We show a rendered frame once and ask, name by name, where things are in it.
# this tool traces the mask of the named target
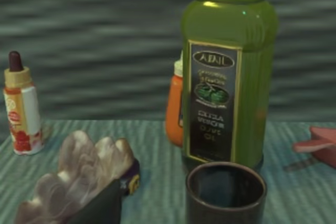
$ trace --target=mug rim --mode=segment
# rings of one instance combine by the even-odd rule
[[[260,197],[256,201],[254,201],[253,203],[251,203],[249,205],[242,206],[242,207],[218,207],[218,206],[209,204],[209,203],[201,200],[199,198],[199,196],[197,196],[196,193],[194,193],[191,190],[191,187],[190,187],[191,178],[198,171],[206,169],[206,168],[209,168],[209,167],[214,167],[214,166],[234,167],[234,168],[237,168],[237,169],[240,169],[240,170],[244,170],[245,172],[248,172],[248,173],[252,174],[256,179],[258,179],[258,181],[262,185],[262,188],[263,188],[262,195],[260,195]],[[209,163],[205,163],[205,164],[202,164],[202,165],[198,165],[197,167],[195,167],[193,170],[191,170],[189,172],[189,174],[186,177],[185,183],[186,183],[187,193],[193,198],[194,201],[198,202],[201,205],[206,206],[207,208],[210,208],[212,210],[217,210],[217,211],[233,211],[233,212],[238,212],[238,211],[245,211],[245,210],[248,210],[248,209],[252,209],[252,208],[260,205],[262,203],[262,201],[266,198],[266,195],[267,195],[267,184],[266,184],[266,182],[265,182],[265,180],[264,180],[263,177],[261,177],[253,169],[251,169],[251,168],[249,168],[247,166],[241,165],[241,164],[233,163],[233,162],[221,162],[220,161],[220,162],[209,162]]]

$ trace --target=pearly sculpture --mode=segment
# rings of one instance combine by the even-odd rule
[[[15,224],[64,224],[133,164],[125,138],[104,137],[93,144],[84,131],[68,135],[61,146],[58,173],[42,176],[33,200],[22,202]]]

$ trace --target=pink plastic object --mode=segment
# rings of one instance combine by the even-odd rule
[[[319,161],[336,169],[336,129],[315,127],[309,128],[311,139],[293,145],[298,153],[311,153]]]

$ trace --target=orange glue bottle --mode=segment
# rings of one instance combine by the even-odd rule
[[[176,146],[183,143],[182,81],[183,55],[174,64],[174,76],[171,80],[168,105],[166,109],[165,129],[168,139]]]
[[[18,52],[9,53],[5,70],[5,104],[14,152],[32,155],[44,147],[36,88],[30,70],[23,67]]]

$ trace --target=green striped tablecloth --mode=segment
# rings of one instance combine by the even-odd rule
[[[312,123],[335,126],[334,123]],[[107,135],[128,138],[141,163],[142,184],[123,202],[122,224],[183,224],[184,174],[180,150],[157,121],[47,121],[52,127],[45,149],[17,156],[10,139],[0,146],[0,224],[14,221],[17,205],[32,196],[36,180],[56,170],[62,140],[85,130],[94,141]],[[264,224],[333,224],[336,218],[336,170],[308,154],[295,154],[292,143],[309,138],[308,123],[269,122],[263,175],[269,194]]]

